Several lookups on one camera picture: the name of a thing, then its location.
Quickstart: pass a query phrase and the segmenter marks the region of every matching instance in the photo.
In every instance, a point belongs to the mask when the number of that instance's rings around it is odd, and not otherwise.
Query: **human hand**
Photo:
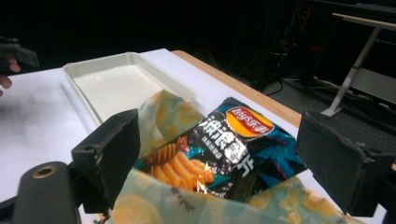
[[[14,57],[8,57],[7,61],[9,63],[9,70],[13,72],[20,72],[21,68],[18,65],[18,61]],[[6,75],[0,75],[0,86],[4,89],[9,89],[12,86],[12,81]]]

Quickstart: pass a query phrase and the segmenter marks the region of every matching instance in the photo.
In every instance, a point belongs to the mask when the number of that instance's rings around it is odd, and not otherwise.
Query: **white tabletop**
[[[193,90],[198,102],[197,109],[204,115],[232,96],[297,136],[298,129],[293,125],[172,52],[158,49],[141,55]],[[5,90],[0,98],[0,202],[16,196],[19,180],[27,170],[48,161],[71,162],[71,149],[96,128],[62,68],[13,76],[11,79],[12,88]],[[306,187],[331,200],[309,171],[299,177]],[[380,207],[375,218],[361,220],[378,223],[384,214],[385,210]],[[92,223],[96,217],[82,214],[82,222]]]

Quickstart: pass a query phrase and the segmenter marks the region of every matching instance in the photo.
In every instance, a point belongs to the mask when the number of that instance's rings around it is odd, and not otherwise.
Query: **plastic tray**
[[[63,70],[98,125],[161,90],[194,100],[192,91],[135,52],[69,63]]]

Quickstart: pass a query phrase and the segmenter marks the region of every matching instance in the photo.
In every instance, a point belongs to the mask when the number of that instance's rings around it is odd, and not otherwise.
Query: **chip bag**
[[[295,139],[229,97],[135,168],[174,187],[245,202],[305,169]]]

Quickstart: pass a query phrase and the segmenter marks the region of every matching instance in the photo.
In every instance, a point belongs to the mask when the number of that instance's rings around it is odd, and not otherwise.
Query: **potato chip bag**
[[[306,169],[293,136],[233,97],[134,168],[174,187],[240,202]]]

